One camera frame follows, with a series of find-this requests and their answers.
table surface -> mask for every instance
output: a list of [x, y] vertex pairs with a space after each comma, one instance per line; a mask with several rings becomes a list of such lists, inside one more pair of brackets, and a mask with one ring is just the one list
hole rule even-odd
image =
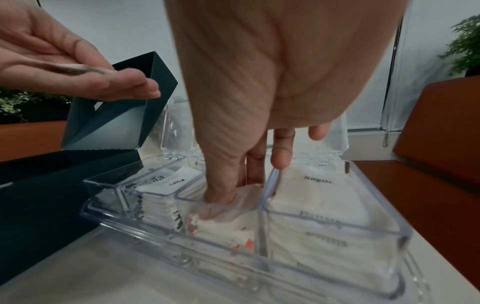
[[[122, 246], [122, 238], [96, 229], [0, 286], [0, 303], [234, 303], [228, 291]], [[480, 292], [417, 232], [409, 248], [435, 304], [480, 303]]]

green plant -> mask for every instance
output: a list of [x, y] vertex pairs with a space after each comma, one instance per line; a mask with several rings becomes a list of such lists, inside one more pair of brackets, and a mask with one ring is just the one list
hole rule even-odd
[[22, 111], [18, 106], [23, 103], [38, 103], [43, 100], [51, 100], [60, 103], [70, 103], [72, 101], [70, 97], [63, 95], [28, 93], [0, 88], [0, 114], [15, 115], [23, 122], [26, 122], [22, 116]]
[[463, 55], [453, 61], [450, 75], [455, 75], [480, 66], [480, 15], [472, 16], [454, 25], [458, 38], [448, 45], [448, 51], [439, 57]]

clear plastic container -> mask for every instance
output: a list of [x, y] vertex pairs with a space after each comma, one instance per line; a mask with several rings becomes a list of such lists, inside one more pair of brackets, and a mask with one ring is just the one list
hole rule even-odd
[[[162, 117], [187, 110], [169, 104]], [[353, 163], [339, 159], [348, 147], [344, 116], [323, 142], [301, 144], [307, 131], [298, 130], [291, 169], [272, 170], [264, 186], [238, 188], [227, 206], [201, 201], [205, 164], [193, 131], [167, 140], [179, 134], [175, 125], [193, 130], [185, 121], [163, 124], [165, 156], [86, 180], [92, 199], [81, 214], [260, 302], [431, 303], [407, 253], [412, 228]]]

human hand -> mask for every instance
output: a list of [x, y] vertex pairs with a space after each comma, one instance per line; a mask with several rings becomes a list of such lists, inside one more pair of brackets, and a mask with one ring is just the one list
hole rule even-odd
[[168, 0], [166, 7], [206, 161], [206, 202], [290, 164], [295, 128], [325, 136], [360, 94], [407, 0]]
[[114, 71], [92, 44], [65, 28], [42, 8], [22, 0], [2, 0], [0, 86], [100, 101], [160, 96], [158, 84], [139, 70], [70, 76], [29, 66], [26, 63], [29, 59], [58, 64], [85, 64]]

potted plant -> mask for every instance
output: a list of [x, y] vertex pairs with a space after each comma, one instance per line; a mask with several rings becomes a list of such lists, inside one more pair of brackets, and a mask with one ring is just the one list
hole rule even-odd
[[465, 76], [480, 75], [480, 15], [472, 16], [453, 26], [458, 38], [448, 45], [448, 51], [439, 57], [461, 55], [453, 61], [450, 75], [466, 72]]
[[0, 88], [0, 124], [66, 120], [71, 98]]

